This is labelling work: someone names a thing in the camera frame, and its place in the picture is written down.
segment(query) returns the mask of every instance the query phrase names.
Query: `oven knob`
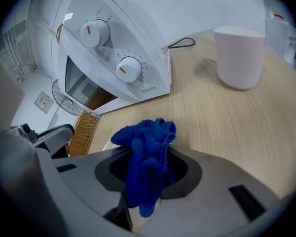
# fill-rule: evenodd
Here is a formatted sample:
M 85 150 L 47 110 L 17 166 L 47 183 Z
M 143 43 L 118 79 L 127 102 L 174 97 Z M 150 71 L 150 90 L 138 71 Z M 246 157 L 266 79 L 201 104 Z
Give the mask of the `oven knob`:
M 134 82 L 142 72 L 142 65 L 133 57 L 125 57 L 116 67 L 116 73 L 125 82 Z
M 94 20 L 86 23 L 81 30 L 83 43 L 88 47 L 100 47 L 110 38 L 110 28 L 103 20 Z

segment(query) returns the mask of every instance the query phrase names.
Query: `wooden mat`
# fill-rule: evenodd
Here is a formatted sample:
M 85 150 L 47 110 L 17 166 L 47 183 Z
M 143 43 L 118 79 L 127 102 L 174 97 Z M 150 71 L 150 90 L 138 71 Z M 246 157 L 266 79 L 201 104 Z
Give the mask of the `wooden mat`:
M 97 117 L 82 110 L 74 123 L 74 136 L 68 144 L 70 157 L 83 156 L 87 153 L 97 121 Z

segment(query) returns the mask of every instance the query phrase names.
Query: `microwave oven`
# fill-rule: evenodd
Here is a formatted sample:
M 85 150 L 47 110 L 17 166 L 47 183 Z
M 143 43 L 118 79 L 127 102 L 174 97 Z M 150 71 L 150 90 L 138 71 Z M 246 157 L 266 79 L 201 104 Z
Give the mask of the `microwave oven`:
M 94 114 L 168 94 L 171 62 L 160 40 L 130 0 L 71 0 L 59 39 L 60 90 Z

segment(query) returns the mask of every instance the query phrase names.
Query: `blue towel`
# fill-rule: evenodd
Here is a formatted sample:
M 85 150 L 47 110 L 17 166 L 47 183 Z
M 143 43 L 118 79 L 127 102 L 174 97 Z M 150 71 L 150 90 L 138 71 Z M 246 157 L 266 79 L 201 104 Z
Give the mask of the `blue towel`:
M 111 142 L 131 147 L 133 155 L 125 178 L 126 201 L 129 208 L 139 206 L 142 217 L 149 217 L 166 184 L 175 182 L 167 164 L 167 151 L 176 138 L 176 126 L 162 118 L 143 120 L 120 129 Z

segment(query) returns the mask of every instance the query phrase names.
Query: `black cable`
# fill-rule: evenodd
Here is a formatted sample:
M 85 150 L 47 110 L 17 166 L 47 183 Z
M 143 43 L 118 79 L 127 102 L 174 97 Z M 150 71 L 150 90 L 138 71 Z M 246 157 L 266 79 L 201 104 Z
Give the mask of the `black cable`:
M 181 42 L 181 41 L 183 41 L 183 40 L 191 40 L 191 41 L 193 41 L 193 43 L 192 43 L 192 44 L 189 44 L 189 45 L 178 45 L 178 46 L 173 46 L 173 45 L 175 45 L 175 44 L 177 44 L 177 43 L 179 43 L 179 42 Z M 177 42 L 175 42 L 175 43 L 169 45 L 168 48 L 171 49 L 171 48 L 188 47 L 188 46 L 193 46 L 193 45 L 195 45 L 195 43 L 196 43 L 196 42 L 195 42 L 194 39 L 186 37 L 186 38 L 180 39 L 180 40 L 178 40 Z

